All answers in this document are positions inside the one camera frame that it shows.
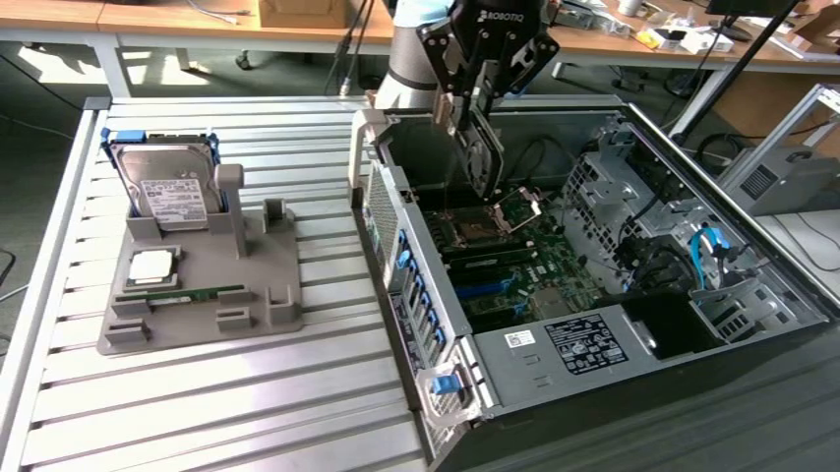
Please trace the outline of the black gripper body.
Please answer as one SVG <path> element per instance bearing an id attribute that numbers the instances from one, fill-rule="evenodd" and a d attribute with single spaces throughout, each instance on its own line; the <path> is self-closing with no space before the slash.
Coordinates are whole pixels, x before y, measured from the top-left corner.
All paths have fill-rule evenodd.
<path id="1" fill-rule="evenodd" d="M 544 32 L 547 4 L 547 1 L 456 1 L 452 20 L 465 20 L 475 28 L 472 55 L 480 50 L 485 59 L 496 60 L 511 33 L 527 42 Z"/>

